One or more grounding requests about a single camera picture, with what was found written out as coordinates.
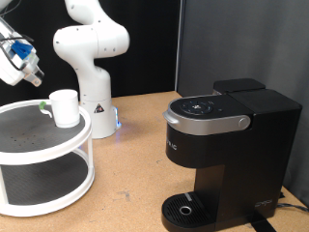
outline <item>drip tray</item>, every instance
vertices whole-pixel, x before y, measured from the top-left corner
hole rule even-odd
[[[168,198],[162,206],[162,222],[169,231],[214,231],[214,220],[193,191]]]

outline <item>black curtain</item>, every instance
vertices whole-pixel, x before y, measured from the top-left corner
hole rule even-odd
[[[11,9],[18,0],[14,0]],[[104,11],[125,26],[130,35],[127,53],[97,59],[95,64],[111,75],[112,97],[141,95],[174,90],[180,0],[100,0]],[[46,99],[58,89],[78,91],[76,74],[57,56],[52,40],[55,32],[77,25],[64,0],[23,0],[4,19],[32,43],[45,73],[42,86],[20,81],[15,87],[0,82],[0,105],[31,99]]]

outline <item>white tiered stand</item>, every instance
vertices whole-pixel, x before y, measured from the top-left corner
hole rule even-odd
[[[50,100],[21,101],[0,107],[0,113],[28,105],[37,105],[39,107],[41,101],[45,101],[46,104],[50,105]],[[83,158],[88,165],[88,175],[85,181],[74,191],[56,200],[38,205],[16,206],[16,205],[10,205],[8,202],[2,171],[0,168],[0,214],[14,217],[31,217],[31,216],[48,214],[69,206],[87,192],[87,190],[90,188],[95,179],[95,169],[93,162],[92,127],[91,127],[91,119],[87,111],[82,107],[79,107],[79,110],[80,114],[85,119],[85,127],[77,136],[58,146],[40,151],[28,152],[28,153],[0,152],[0,164],[24,165],[31,163],[39,163],[59,158],[63,155],[66,155],[69,152],[75,152],[77,155]],[[88,141],[88,155],[84,151],[78,148],[86,141]]]

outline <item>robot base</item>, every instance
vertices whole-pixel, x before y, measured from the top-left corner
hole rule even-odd
[[[112,100],[83,101],[81,106],[87,110],[92,120],[93,138],[104,138],[112,135],[116,129],[116,108]]]

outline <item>black shelf surface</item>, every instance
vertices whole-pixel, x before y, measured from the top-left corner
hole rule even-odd
[[[52,112],[50,105],[45,109]],[[53,118],[40,112],[38,105],[15,108],[0,114],[0,152],[26,153],[52,148],[74,138],[84,128],[82,115],[77,126],[61,129]]]

